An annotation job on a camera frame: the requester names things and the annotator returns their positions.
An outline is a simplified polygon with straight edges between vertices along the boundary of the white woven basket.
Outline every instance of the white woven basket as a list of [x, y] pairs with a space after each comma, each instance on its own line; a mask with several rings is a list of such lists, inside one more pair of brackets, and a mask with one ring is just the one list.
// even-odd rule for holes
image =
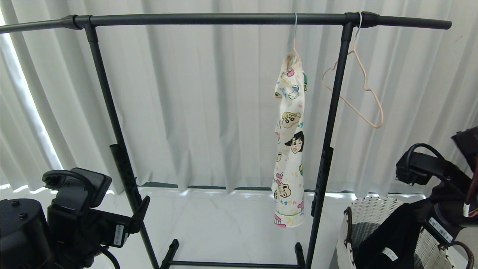
[[[347, 242], [348, 235], [354, 245], [360, 244], [402, 204], [403, 202], [397, 199], [378, 197], [363, 198], [351, 204], [354, 231], [352, 231], [352, 225], [348, 223], [348, 212], [350, 212], [348, 209], [344, 212], [344, 220], [338, 234], [337, 263], [340, 269], [356, 269], [352, 244]], [[438, 244], [426, 230], [420, 233], [415, 255], [421, 263], [416, 262], [415, 269], [455, 269], [447, 251], [439, 249]]]

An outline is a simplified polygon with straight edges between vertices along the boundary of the basket handle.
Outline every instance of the basket handle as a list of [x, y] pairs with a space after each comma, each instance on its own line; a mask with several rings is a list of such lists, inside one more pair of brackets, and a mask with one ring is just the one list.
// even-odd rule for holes
[[347, 243], [350, 243], [352, 245], [352, 208], [348, 206], [344, 214], [347, 215], [347, 237], [345, 238], [344, 245], [347, 246]]
[[[451, 246], [461, 246], [465, 252], [467, 253], [467, 256], [468, 256], [468, 264], [467, 264], [467, 267], [466, 269], [473, 269], [473, 265], [475, 264], [475, 256], [473, 255], [473, 252], [471, 252], [471, 249], [465, 245], [465, 243], [463, 242], [460, 242], [460, 241], [454, 241]], [[440, 244], [438, 245], [438, 247], [440, 249], [444, 249], [444, 248], [447, 248], [446, 246]]]

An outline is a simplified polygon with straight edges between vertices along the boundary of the horizontal rod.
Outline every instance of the horizontal rod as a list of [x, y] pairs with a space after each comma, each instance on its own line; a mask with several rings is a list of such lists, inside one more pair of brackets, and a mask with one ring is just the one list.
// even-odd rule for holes
[[[0, 34], [42, 29], [69, 28], [76, 25], [79, 29], [89, 20], [92, 26], [109, 25], [146, 25], [146, 24], [295, 24], [294, 13], [169, 13], [169, 14], [129, 14], [106, 16], [72, 16], [61, 20], [27, 22], [0, 26]], [[370, 26], [388, 25], [431, 29], [449, 29], [451, 22], [406, 17], [388, 17], [377, 14], [364, 14], [364, 23]], [[358, 25], [358, 13], [319, 14], [298, 13], [297, 24], [345, 25], [353, 22]]]
[[237, 263], [237, 262], [208, 262], [208, 261], [180, 261], [172, 260], [170, 265], [187, 266], [215, 266], [215, 267], [245, 267], [245, 268], [300, 268], [296, 264], [267, 264], [267, 263]]

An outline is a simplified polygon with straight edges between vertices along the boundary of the black cloth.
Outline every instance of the black cloth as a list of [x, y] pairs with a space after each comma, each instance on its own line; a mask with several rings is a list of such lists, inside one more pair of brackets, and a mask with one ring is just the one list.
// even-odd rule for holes
[[[422, 226], [416, 221], [413, 206], [398, 207], [354, 252], [357, 269], [412, 269], [415, 247]], [[391, 257], [383, 253], [388, 248]]]

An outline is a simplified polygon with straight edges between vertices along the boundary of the cartoon girl with black hair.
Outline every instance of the cartoon girl with black hair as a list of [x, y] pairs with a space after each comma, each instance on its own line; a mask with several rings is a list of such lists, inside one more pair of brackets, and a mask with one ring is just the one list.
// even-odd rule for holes
[[284, 145], [291, 146], [292, 153], [302, 152], [304, 149], [304, 133], [300, 131], [294, 134], [294, 137], [288, 142], [285, 142]]

